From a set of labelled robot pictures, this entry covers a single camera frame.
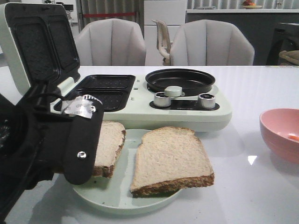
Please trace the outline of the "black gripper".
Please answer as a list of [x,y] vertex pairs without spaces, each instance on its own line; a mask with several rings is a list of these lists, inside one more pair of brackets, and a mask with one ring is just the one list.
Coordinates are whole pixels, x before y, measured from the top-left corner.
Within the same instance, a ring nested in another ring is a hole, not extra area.
[[104,107],[85,94],[50,112],[50,100],[64,99],[48,82],[32,85],[12,104],[0,97],[0,222],[22,193],[61,172],[68,182],[87,182],[95,164]]

